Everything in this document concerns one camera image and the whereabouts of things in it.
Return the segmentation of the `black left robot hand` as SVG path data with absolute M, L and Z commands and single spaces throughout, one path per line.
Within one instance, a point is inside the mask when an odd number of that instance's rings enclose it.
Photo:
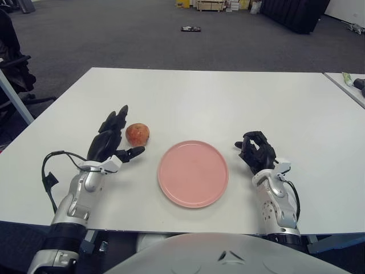
M 98 130 L 98 134 L 92 140 L 87 153 L 87 160 L 104 162 L 112 156 L 116 156 L 122 163 L 128 163 L 131 159 L 145 151 L 144 146 L 137 146 L 128 150 L 118 150 L 122 140 L 121 130 L 126 125 L 128 106 L 123 106 L 118 113 L 111 112 Z

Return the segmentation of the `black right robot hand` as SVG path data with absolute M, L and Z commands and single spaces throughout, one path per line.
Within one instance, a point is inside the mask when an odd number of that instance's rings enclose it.
M 235 142 L 240 148 L 238 156 L 249 166 L 253 175 L 265 169 L 274 169 L 276 154 L 261 131 L 251 131 L 243 135 L 243 141 Z

